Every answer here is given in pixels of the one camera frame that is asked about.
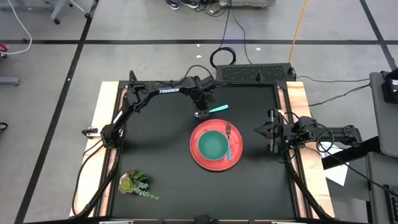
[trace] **black tabletop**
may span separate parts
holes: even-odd
[[[211,114],[237,127],[243,138],[240,161],[224,172],[210,172],[195,163],[189,148],[199,124],[195,105],[179,94],[151,99],[126,125],[119,176],[141,168],[149,177],[149,191],[159,201],[124,195],[116,188],[114,218],[193,219],[207,213],[219,219],[289,219],[295,216],[291,180],[279,156],[268,154],[268,141],[254,128],[268,121],[267,110],[277,108],[273,85],[215,90],[218,106]]]
[[[381,185],[398,186],[398,159],[390,156],[368,153],[369,178]],[[384,190],[371,184],[370,198],[373,223],[390,223]]]
[[[370,77],[377,131],[379,133],[380,151],[385,155],[398,157],[398,148],[396,147],[398,104],[386,103],[384,101],[381,88],[384,79],[381,73],[372,72]]]

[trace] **white cable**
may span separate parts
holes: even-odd
[[[26,31],[27,35],[29,35],[30,42],[29,42],[29,46],[27,46],[27,48],[26,48],[25,50],[20,50],[20,51],[18,51],[18,52],[11,52],[11,53],[0,52],[0,54],[12,55],[12,54],[19,54],[19,53],[26,52],[26,51],[28,51],[28,50],[30,49],[30,46],[32,45],[32,36],[31,36],[30,33],[27,31],[27,29],[26,29],[25,26],[22,24],[22,22],[19,20],[19,18],[18,18],[18,16],[17,16],[17,13],[15,12],[14,6],[12,6],[10,0],[7,0],[7,1],[8,1],[8,3],[10,4],[11,9],[12,9],[12,11],[14,12],[14,15],[15,15],[15,17],[17,18],[19,24],[22,26],[22,28],[24,28],[24,30]]]

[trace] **white paper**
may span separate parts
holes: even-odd
[[[330,142],[321,142],[323,147],[325,149],[329,148]],[[342,149],[339,147],[333,145],[333,147],[329,150],[331,154],[334,154],[336,152],[340,152]],[[327,152],[321,152],[322,158],[329,156],[329,153]],[[344,186],[344,183],[346,181],[346,176],[347,176],[347,170],[348,167],[346,165],[340,165],[336,166],[330,169],[325,170],[325,176],[327,179],[336,182],[337,184],[340,184],[341,186]]]

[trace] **wooden table frame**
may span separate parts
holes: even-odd
[[[102,128],[104,125],[109,124],[112,121],[114,107],[116,99],[121,99],[118,97],[119,82],[103,82],[101,84],[101,89],[98,95],[98,101],[93,117],[92,127]],[[121,91],[121,95],[125,93],[126,89]],[[291,111],[298,116],[311,116],[308,107],[307,96],[305,94],[304,85],[302,82],[287,82],[287,93],[288,97],[284,96],[283,90],[279,89],[280,104],[283,111],[287,111],[289,105],[285,104],[285,99],[290,101]],[[100,137],[87,140],[86,150],[93,146],[96,142],[100,140]],[[315,149],[315,143],[308,143],[307,147]],[[88,152],[83,161],[93,152],[94,150]],[[108,171],[111,169],[114,161],[116,151],[112,149],[109,153]],[[76,199],[74,201],[76,212],[81,211],[84,206],[90,201],[93,194],[100,184],[100,179],[102,175],[102,170],[104,166],[104,160],[106,157],[106,149],[100,149],[85,165],[81,172],[80,183],[78,186],[78,191],[76,193]],[[320,155],[310,149],[300,150],[301,163],[300,161],[293,161],[293,166],[295,170],[297,165],[302,166],[303,174],[305,176],[305,183],[311,194],[315,197],[317,202],[322,206],[322,208],[334,217],[334,211],[330,200],[329,190],[326,183],[325,173],[323,171],[322,159]],[[311,209],[308,211],[308,207],[305,206],[304,197],[300,189],[295,186],[296,195],[298,200],[298,212],[300,217],[308,218],[307,214],[317,218],[317,215]],[[107,212],[108,202],[109,202],[109,191],[110,184],[106,188],[103,197],[101,199],[101,206],[97,211],[99,216],[105,216]]]

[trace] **shoe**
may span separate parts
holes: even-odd
[[[191,0],[181,0],[181,3],[190,7],[191,9],[196,9],[199,6],[199,1],[191,2]]]
[[[180,8],[180,6],[178,6],[178,3],[171,2],[171,0],[166,0],[166,4],[170,6],[170,8],[172,8],[173,10],[177,10]]]

